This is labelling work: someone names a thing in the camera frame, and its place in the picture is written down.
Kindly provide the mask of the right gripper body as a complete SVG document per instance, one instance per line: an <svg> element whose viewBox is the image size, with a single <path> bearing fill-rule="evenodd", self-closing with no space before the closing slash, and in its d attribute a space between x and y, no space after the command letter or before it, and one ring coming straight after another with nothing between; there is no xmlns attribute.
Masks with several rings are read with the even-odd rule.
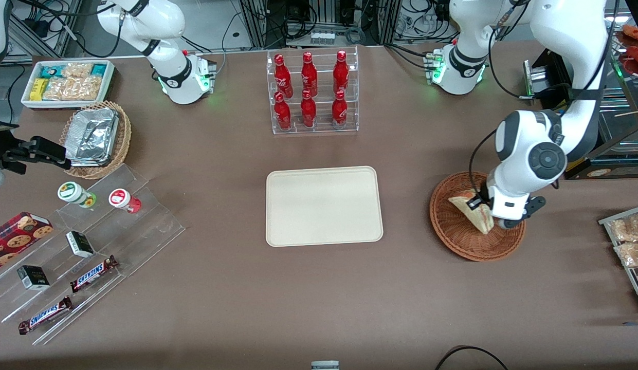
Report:
<svg viewBox="0 0 638 370"><path fill-rule="evenodd" d="M0 121L0 159L11 152L17 155L18 161L32 161L35 154L30 150L35 144L36 136L32 136L29 141L19 140L11 131L14 128L18 128L18 125Z"/></svg>

